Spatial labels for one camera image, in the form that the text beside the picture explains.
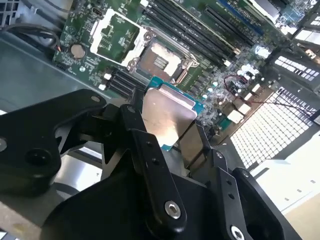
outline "black plastic part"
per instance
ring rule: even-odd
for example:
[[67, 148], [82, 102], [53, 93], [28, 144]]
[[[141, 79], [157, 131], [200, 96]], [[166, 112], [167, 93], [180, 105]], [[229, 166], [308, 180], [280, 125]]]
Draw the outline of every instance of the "black plastic part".
[[148, 209], [143, 180], [132, 161], [120, 161], [111, 176], [63, 202], [49, 216], [42, 240], [222, 240], [215, 197], [209, 189], [172, 174], [188, 212], [188, 224], [176, 237], [158, 238], [145, 222]]
[[58, 145], [62, 149], [75, 121], [106, 104], [96, 92], [82, 89], [0, 116], [0, 138], [7, 145], [0, 152], [0, 192], [45, 192], [61, 166]]
[[245, 209], [247, 228], [254, 239], [301, 239], [285, 216], [247, 170], [236, 168], [232, 175], [241, 193], [241, 204], [242, 208]]

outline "pcie slot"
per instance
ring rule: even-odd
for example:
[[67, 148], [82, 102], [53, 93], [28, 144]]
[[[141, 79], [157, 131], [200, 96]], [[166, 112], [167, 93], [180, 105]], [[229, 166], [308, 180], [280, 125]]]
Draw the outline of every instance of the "pcie slot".
[[221, 27], [223, 27], [227, 32], [229, 32], [233, 36], [237, 36], [238, 39], [245, 42], [247, 45], [252, 47], [255, 45], [253, 41], [251, 41], [247, 36], [245, 36], [242, 32], [237, 30], [234, 26], [232, 26], [227, 20], [221, 17], [215, 10], [213, 10], [210, 6], [207, 6], [204, 10], [206, 15], [218, 23]]
[[127, 98], [130, 97], [130, 94], [128, 94], [127, 92], [123, 91], [121, 88], [117, 87], [116, 85], [110, 84], [108, 89], [113, 91], [113, 92], [115, 92], [116, 94], [119, 94], [124, 99], [127, 99]]
[[224, 61], [221, 59], [221, 57], [219, 57], [215, 53], [212, 53], [212, 51], [207, 47], [202, 47], [202, 44], [197, 39], [194, 39], [194, 37], [190, 39], [189, 37], [185, 36], [183, 34], [184, 30], [183, 32], [179, 32], [180, 27], [175, 26], [177, 27], [177, 29], [174, 29], [172, 27], [173, 23], [168, 22], [166, 20], [166, 16], [163, 16], [158, 12], [155, 12], [154, 9], [150, 9], [150, 8], [145, 9], [144, 14], [148, 16], [150, 19], [152, 19], [153, 21], [155, 21], [158, 24], [158, 27], [166, 29], [166, 32], [175, 36], [178, 40], [184, 42], [186, 45], [190, 46], [196, 52], [203, 55], [204, 57], [206, 57], [208, 60], [212, 61], [216, 65], [222, 66], [224, 64]]
[[248, 28], [252, 29], [259, 35], [263, 35], [264, 32], [258, 26], [253, 25], [250, 21], [248, 21], [241, 13], [239, 13], [236, 9], [234, 9], [231, 5], [229, 5], [225, 0], [218, 0], [230, 13], [232, 13], [235, 17], [240, 19]]
[[212, 44], [216, 51], [220, 52], [221, 57], [223, 58], [232, 58], [235, 56], [235, 53], [229, 46], [225, 45], [215, 37], [213, 34], [208, 34], [207, 30], [198, 22], [195, 22], [192, 18], [188, 17], [186, 14], [182, 13], [179, 8], [175, 5], [171, 4], [167, 0], [155, 0], [156, 5], [155, 8], [162, 9], [164, 12], [170, 13], [171, 19], [173, 21], [177, 21], [179, 23], [184, 23], [184, 25], [189, 28], [191, 31], [197, 33], [197, 35], [201, 36], [204, 41]]
[[109, 81], [108, 89], [114, 91], [125, 99], [131, 97], [135, 88], [142, 90], [146, 88], [143, 83], [120, 70], [115, 71]]
[[114, 74], [115, 78], [121, 81], [123, 84], [126, 84], [128, 87], [131, 87], [131, 89], [137, 88], [144, 90], [146, 86], [141, 83], [139, 80], [135, 79], [131, 75], [128, 75], [128, 73], [123, 71], [116, 71]]
[[127, 93], [129, 95], [133, 91], [133, 88], [130, 88], [130, 87], [126, 86], [121, 81], [119, 81], [117, 78], [112, 79], [111, 86], [117, 87], [117, 88], [121, 89], [123, 92], [125, 92], [125, 93]]

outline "mesh grille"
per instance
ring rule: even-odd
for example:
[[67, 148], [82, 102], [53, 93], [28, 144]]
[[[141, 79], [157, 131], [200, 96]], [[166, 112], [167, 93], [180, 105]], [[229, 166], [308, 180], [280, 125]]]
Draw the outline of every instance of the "mesh grille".
[[232, 135], [231, 140], [247, 169], [272, 159], [313, 124], [309, 117], [315, 109], [284, 88], [273, 93], [267, 102], [302, 110], [265, 103]]
[[20, 0], [0, 0], [0, 27], [15, 23]]

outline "black ram slot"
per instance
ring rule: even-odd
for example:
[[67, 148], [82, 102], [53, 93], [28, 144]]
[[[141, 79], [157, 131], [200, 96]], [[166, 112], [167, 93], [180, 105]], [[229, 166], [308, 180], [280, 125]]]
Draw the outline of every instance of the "black ram slot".
[[210, 6], [207, 6], [204, 10], [205, 14], [210, 17], [213, 21], [218, 23], [223, 29], [225, 29], [228, 33], [233, 36], [237, 36], [238, 39], [245, 42], [248, 46], [252, 47], [255, 45], [253, 41], [251, 41], [247, 36], [245, 36], [242, 32], [237, 30], [234, 26], [232, 26], [227, 20], [222, 18], [216, 11], [214, 11]]
[[158, 12], [154, 12], [155, 9], [146, 9], [144, 11], [144, 14], [148, 16], [150, 19], [158, 23], [159, 27], [166, 29], [166, 32], [171, 33], [173, 36], [175, 36], [178, 40], [184, 42], [186, 45], [193, 48], [196, 52], [200, 53], [201, 55], [205, 56], [208, 60], [212, 61], [218, 66], [222, 66], [224, 64], [221, 57], [217, 56], [216, 54], [212, 53], [210, 49], [202, 47], [202, 44], [195, 39], [195, 41], [192, 39], [187, 38], [182, 33], [178, 32], [176, 29], [172, 27], [172, 22], [166, 21], [166, 16], [159, 16]]
[[114, 77], [118, 81], [121, 81], [123, 84], [127, 85], [128, 87], [131, 87], [132, 89], [137, 88], [137, 89], [144, 90], [146, 88], [146, 86], [143, 85], [143, 83], [141, 83], [137, 79], [133, 78], [132, 76], [128, 75], [128, 73], [126, 73], [126, 72], [117, 71], [114, 74]]
[[127, 92], [121, 90], [119, 87], [113, 84], [111, 84], [108, 89], [115, 92], [116, 94], [119, 94], [124, 99], [128, 99], [130, 97], [130, 95]]
[[114, 86], [114, 87], [121, 89], [123, 92], [127, 93], [128, 95], [130, 95], [133, 91], [133, 88], [130, 88], [130, 87], [124, 85], [123, 83], [119, 82], [115, 78], [112, 79], [111, 86]]
[[218, 37], [215, 37], [213, 34], [208, 34], [208, 30], [205, 29], [200, 23], [194, 21], [191, 17], [188, 17], [186, 14], [182, 13], [175, 5], [170, 4], [166, 0], [157, 0], [156, 4], [153, 4], [153, 8], [162, 9], [165, 13], [170, 13], [171, 18], [174, 21], [184, 23], [187, 29], [190, 29], [192, 32], [196, 33], [198, 36], [201, 36], [204, 42], [209, 42], [212, 44], [216, 51], [220, 52], [219, 54], [223, 58], [232, 58], [235, 56], [233, 50], [222, 42]]

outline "green pcb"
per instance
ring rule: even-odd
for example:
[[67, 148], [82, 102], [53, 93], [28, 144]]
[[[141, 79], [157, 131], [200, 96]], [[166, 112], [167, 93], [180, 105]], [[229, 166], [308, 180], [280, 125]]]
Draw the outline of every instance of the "green pcb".
[[[139, 34], [138, 26], [155, 27], [181, 44], [185, 49], [191, 51], [199, 63], [198, 67], [190, 68], [183, 81], [178, 84], [178, 88], [187, 92], [199, 78], [207, 79], [212, 72], [216, 73], [213, 78], [223, 85], [221, 76], [234, 73], [237, 68], [247, 64], [248, 61], [253, 64], [256, 63], [256, 68], [263, 64], [263, 61], [254, 56], [256, 45], [252, 48], [243, 45], [239, 39], [210, 17], [208, 7], [254, 43], [261, 43], [263, 46], [268, 45], [272, 49], [275, 45], [274, 42], [279, 41], [278, 33], [273, 30], [273, 27], [261, 23], [252, 17], [243, 6], [238, 4], [242, 3], [243, 0], [184, 0], [181, 1], [182, 4], [178, 4], [178, 1], [175, 0], [157, 1], [178, 6], [183, 14], [188, 17], [191, 16], [197, 23], [201, 23], [201, 26], [208, 30], [212, 36], [221, 40], [226, 48], [232, 49], [237, 55], [233, 59], [234, 62], [231, 62], [231, 66], [218, 68], [206, 56], [193, 51], [181, 39], [176, 39], [172, 31], [180, 30], [171, 29], [167, 31], [168, 26], [162, 28], [163, 26], [153, 22], [144, 14], [144, 8], [141, 5], [141, 2], [148, 1], [141, 0], [87, 0], [79, 13], [69, 15], [60, 37], [62, 51], [55, 53], [53, 61], [58, 67], [98, 90], [98, 86], [103, 82], [104, 75], [109, 68], [116, 67], [126, 71], [126, 67], [121, 66], [120, 63], [135, 46], [134, 42]], [[112, 16], [108, 27], [101, 31], [102, 38], [97, 48], [97, 53], [92, 53], [93, 30], [97, 26], [96, 24], [104, 18], [108, 9], [113, 9], [121, 16]], [[74, 54], [72, 54], [71, 47], [76, 44], [83, 46], [84, 57], [75, 58]], [[165, 45], [168, 49], [175, 48], [169, 42], [166, 42]], [[207, 81], [204, 85], [210, 85], [210, 81]]]

